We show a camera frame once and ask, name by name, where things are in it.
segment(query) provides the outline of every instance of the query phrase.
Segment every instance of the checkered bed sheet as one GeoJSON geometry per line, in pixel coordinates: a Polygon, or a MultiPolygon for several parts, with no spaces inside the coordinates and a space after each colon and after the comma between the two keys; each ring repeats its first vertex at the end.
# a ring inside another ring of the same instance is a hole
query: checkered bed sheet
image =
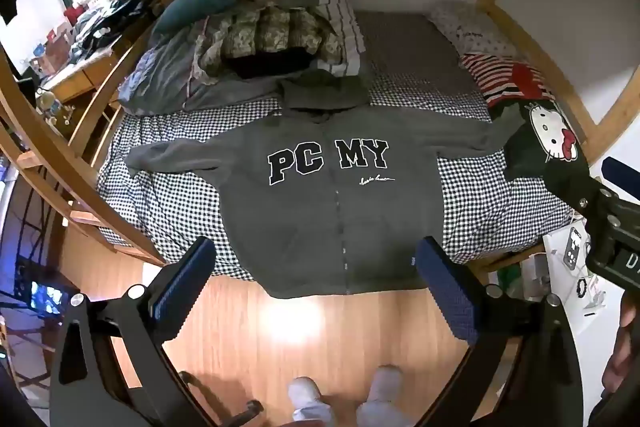
{"type": "MultiPolygon", "coordinates": [[[[470,77],[465,81],[465,71],[455,64],[457,70],[423,67],[429,60],[425,49],[431,50],[437,61],[443,45],[431,42],[433,28],[427,19],[415,14],[359,13],[358,22],[366,37],[374,105],[431,109],[490,121],[486,103],[470,77]],[[460,80],[452,82],[453,77],[460,80]]],[[[143,118],[126,115],[100,170],[98,191],[151,238],[170,263],[177,262],[199,235],[205,235],[218,252],[215,275],[253,280],[240,266],[226,237],[215,188],[192,172],[140,172],[132,179],[124,158],[132,147],[143,143],[207,140],[278,109],[277,100],[268,98],[190,113],[143,118]]],[[[443,248],[455,261],[464,263],[496,250],[523,250],[544,233],[569,222],[572,210],[550,194],[542,180],[507,182],[504,168],[502,151],[480,158],[438,160],[444,195],[443,248]]],[[[110,229],[101,230],[108,241],[126,245],[110,229]]]]}

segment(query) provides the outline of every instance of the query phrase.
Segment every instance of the black letter with white outline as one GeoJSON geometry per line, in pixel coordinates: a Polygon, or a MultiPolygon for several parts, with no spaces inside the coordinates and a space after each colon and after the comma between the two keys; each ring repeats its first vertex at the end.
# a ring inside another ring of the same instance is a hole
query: black letter with white outline
{"type": "Polygon", "coordinates": [[[269,165],[271,165],[271,175],[269,176],[269,184],[275,185],[284,181],[284,172],[290,169],[296,162],[296,157],[291,149],[283,149],[276,151],[267,156],[269,165]]]}
{"type": "Polygon", "coordinates": [[[316,142],[299,143],[296,147],[296,171],[305,176],[312,172],[319,171],[324,165],[322,156],[313,158],[322,154],[322,147],[316,142]]]}
{"type": "Polygon", "coordinates": [[[386,162],[383,154],[389,149],[389,143],[386,140],[362,140],[364,147],[369,149],[376,155],[376,167],[378,169],[386,169],[386,162]]]}
{"type": "Polygon", "coordinates": [[[350,146],[344,140],[336,140],[335,146],[340,153],[340,169],[350,169],[354,164],[358,167],[369,166],[362,152],[360,138],[351,138],[350,146]]]}

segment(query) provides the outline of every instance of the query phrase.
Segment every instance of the person's leg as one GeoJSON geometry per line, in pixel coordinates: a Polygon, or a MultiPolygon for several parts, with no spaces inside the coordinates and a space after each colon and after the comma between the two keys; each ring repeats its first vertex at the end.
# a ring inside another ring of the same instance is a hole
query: person's leg
{"type": "Polygon", "coordinates": [[[382,365],[371,382],[367,401],[356,411],[358,427],[412,427],[394,405],[402,387],[402,371],[394,365],[382,365]]]}
{"type": "Polygon", "coordinates": [[[324,403],[316,383],[308,377],[299,377],[289,384],[289,399],[295,408],[293,419],[322,420],[326,427],[334,427],[334,411],[324,403]]]}

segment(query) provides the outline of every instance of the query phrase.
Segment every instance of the white patterned pillow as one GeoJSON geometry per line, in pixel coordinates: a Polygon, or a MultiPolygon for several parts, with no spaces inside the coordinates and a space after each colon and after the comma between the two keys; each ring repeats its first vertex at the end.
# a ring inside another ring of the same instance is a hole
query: white patterned pillow
{"type": "Polygon", "coordinates": [[[428,18],[456,47],[460,57],[468,53],[522,57],[491,17],[473,4],[457,0],[439,1],[429,8],[428,18]]]}

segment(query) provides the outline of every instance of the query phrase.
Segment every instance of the white cursive embroidery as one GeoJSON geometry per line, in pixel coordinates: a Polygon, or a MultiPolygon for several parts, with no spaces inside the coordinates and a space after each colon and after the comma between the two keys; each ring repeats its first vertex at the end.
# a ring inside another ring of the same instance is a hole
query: white cursive embroidery
{"type": "Polygon", "coordinates": [[[367,180],[364,178],[360,178],[360,185],[366,185],[370,182],[394,182],[395,178],[381,178],[380,174],[376,175],[375,178],[368,178],[367,180]]]}

